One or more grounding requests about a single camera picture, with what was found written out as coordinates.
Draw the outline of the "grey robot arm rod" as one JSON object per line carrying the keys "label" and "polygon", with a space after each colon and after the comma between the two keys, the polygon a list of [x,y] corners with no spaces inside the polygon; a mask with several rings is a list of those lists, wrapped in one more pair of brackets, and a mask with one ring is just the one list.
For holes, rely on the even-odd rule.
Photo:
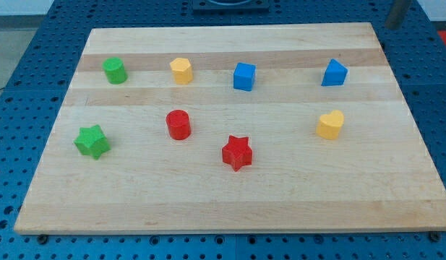
{"label": "grey robot arm rod", "polygon": [[412,0],[394,0],[385,20],[385,28],[397,30],[403,24]]}

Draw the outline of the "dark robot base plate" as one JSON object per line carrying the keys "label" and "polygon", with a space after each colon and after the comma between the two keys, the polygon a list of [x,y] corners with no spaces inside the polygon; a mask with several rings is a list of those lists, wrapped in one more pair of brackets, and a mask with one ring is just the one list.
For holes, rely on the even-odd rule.
{"label": "dark robot base plate", "polygon": [[269,7],[269,0],[192,0],[194,12],[266,11]]}

